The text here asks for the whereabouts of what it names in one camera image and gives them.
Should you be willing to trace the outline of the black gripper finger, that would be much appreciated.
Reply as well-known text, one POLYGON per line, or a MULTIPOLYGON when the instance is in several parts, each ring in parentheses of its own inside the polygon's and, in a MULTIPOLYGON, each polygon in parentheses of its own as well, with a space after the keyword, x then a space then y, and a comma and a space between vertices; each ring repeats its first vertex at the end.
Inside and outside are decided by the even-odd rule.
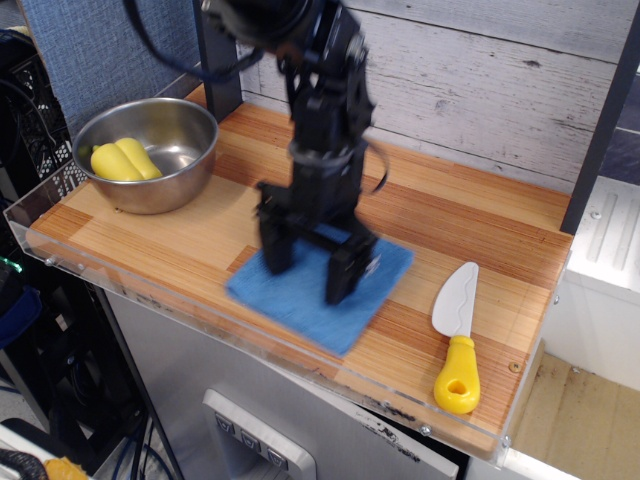
POLYGON ((337 305, 358 286, 361 278, 377 265, 374 255, 377 239, 348 239, 331 254, 325 301, 337 305))
POLYGON ((259 235, 264 261, 272 274, 281 274, 293 265, 297 233, 292 220, 278 212, 258 212, 259 235))

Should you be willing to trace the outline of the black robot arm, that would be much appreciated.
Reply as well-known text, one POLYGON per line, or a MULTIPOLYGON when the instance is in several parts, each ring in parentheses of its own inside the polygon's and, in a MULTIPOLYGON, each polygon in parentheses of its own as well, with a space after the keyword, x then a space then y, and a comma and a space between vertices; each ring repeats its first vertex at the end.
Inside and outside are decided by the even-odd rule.
POLYGON ((340 1, 204 1, 201 9, 214 28, 274 55, 285 77, 292 180, 257 186, 263 256, 281 274, 298 239, 328 250, 325 300, 336 305, 356 289, 377 242, 355 214, 374 109, 360 25, 340 1))

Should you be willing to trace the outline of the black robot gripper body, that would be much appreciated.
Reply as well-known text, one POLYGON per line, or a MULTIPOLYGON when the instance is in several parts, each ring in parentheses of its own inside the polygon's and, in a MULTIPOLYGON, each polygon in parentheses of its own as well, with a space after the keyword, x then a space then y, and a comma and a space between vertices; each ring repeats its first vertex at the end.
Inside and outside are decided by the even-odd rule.
POLYGON ((264 181, 256 185, 257 217, 260 210, 284 214, 292 220, 297 240, 308 240, 331 254, 348 239, 377 239, 356 216, 364 158, 296 154, 289 186, 264 181))

